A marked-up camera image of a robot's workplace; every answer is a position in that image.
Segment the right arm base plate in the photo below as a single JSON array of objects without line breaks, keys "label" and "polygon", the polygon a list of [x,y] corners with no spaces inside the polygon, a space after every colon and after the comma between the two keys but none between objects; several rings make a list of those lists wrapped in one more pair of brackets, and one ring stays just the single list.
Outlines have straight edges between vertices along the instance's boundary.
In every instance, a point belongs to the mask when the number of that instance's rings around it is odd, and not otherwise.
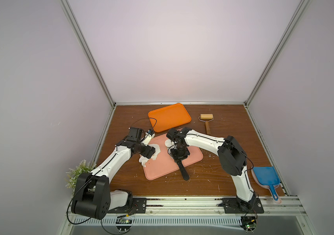
[{"label": "right arm base plate", "polygon": [[222,198],[218,204],[222,207],[225,213],[264,213],[264,208],[259,198],[253,197],[249,202],[239,198]]}]

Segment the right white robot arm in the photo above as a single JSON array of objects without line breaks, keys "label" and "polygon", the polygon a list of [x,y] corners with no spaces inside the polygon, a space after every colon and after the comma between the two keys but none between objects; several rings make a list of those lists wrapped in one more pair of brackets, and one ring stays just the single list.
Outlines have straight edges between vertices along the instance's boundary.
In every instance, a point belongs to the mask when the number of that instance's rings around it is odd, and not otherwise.
[{"label": "right white robot arm", "polygon": [[172,142],[168,153],[179,166],[184,180],[189,180],[189,175],[182,164],[182,161],[190,155],[188,147],[209,151],[219,157],[223,170],[231,175],[239,209],[245,212],[253,208],[257,196],[247,173],[247,155],[233,136],[213,137],[187,127],[181,130],[172,128],[166,136]]}]

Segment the white dough lump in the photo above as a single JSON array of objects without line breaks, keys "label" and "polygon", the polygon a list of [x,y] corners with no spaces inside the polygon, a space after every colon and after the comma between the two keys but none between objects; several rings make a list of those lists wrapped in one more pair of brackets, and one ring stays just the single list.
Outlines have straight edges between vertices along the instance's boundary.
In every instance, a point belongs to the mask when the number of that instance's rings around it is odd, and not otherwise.
[{"label": "white dough lump", "polygon": [[156,160],[158,155],[161,152],[160,146],[158,144],[151,144],[148,147],[151,147],[149,152],[144,156],[140,155],[139,163],[142,167],[146,167],[146,164],[149,160]]}]

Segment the black handled metal spatula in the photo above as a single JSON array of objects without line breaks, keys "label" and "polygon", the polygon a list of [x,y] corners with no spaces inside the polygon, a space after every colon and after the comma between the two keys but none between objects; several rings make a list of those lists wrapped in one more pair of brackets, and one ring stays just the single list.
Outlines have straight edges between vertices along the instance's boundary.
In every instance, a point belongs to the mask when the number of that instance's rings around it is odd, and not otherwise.
[{"label": "black handled metal spatula", "polygon": [[179,170],[182,174],[182,177],[185,181],[188,181],[190,179],[189,174],[187,173],[182,161],[187,159],[187,157],[190,155],[190,152],[188,149],[177,149],[173,148],[171,150],[171,157],[173,158],[174,162],[178,165]]}]

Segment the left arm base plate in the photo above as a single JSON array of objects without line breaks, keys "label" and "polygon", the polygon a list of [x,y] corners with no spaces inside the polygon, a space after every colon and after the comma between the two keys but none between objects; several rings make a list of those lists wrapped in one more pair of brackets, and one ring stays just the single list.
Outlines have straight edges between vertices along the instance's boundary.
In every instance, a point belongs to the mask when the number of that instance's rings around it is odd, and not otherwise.
[{"label": "left arm base plate", "polygon": [[138,214],[146,212],[147,199],[142,197],[136,197],[128,199],[126,204],[122,207],[116,207],[108,211],[108,213],[117,213],[117,214]]}]

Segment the round cut dough wrapper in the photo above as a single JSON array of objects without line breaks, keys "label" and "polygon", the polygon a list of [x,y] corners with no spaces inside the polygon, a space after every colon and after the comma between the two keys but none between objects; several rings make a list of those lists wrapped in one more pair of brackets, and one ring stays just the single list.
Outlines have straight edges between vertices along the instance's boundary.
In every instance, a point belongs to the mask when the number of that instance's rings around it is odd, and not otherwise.
[{"label": "round cut dough wrapper", "polygon": [[174,145],[175,145],[175,143],[174,143],[173,141],[169,140],[169,139],[167,139],[167,140],[165,141],[165,146],[166,146],[167,148],[170,148],[170,147],[172,147],[172,146],[174,146]]}]

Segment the wooden rolling pin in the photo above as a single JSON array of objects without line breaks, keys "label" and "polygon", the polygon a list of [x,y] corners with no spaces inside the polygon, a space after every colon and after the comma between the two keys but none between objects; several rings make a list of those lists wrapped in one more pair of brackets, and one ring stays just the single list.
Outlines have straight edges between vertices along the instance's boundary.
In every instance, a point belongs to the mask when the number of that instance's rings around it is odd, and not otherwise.
[{"label": "wooden rolling pin", "polygon": [[198,118],[200,121],[205,123],[206,134],[211,135],[211,129],[210,129],[209,122],[214,119],[214,115],[213,114],[200,114]]}]

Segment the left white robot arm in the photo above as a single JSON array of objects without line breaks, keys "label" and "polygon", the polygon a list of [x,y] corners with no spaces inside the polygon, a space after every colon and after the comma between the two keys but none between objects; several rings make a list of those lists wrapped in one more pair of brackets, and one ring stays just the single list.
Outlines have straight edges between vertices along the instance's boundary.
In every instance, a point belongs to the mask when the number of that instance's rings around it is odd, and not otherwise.
[{"label": "left white robot arm", "polygon": [[110,211],[133,210],[133,195],[129,191],[110,190],[110,183],[116,173],[133,155],[140,154],[149,160],[155,148],[149,146],[154,138],[153,129],[131,127],[129,133],[119,141],[110,154],[98,167],[81,173],[76,181],[71,202],[71,212],[88,218],[102,220]]}]

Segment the pink silicone mat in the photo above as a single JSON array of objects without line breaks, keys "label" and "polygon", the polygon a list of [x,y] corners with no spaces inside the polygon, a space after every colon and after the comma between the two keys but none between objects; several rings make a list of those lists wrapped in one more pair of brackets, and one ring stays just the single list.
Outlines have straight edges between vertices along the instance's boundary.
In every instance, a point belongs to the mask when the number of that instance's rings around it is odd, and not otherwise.
[{"label": "pink silicone mat", "polygon": [[[168,154],[169,146],[165,145],[168,141],[169,139],[166,137],[166,134],[155,137],[150,141],[149,145],[156,149],[155,154],[157,157],[155,160],[148,160],[145,162],[145,166],[143,166],[147,180],[155,180],[159,177],[180,170],[178,164]],[[198,163],[203,159],[203,153],[198,147],[190,146],[188,147],[188,150],[190,155],[182,161],[184,167]]]}]

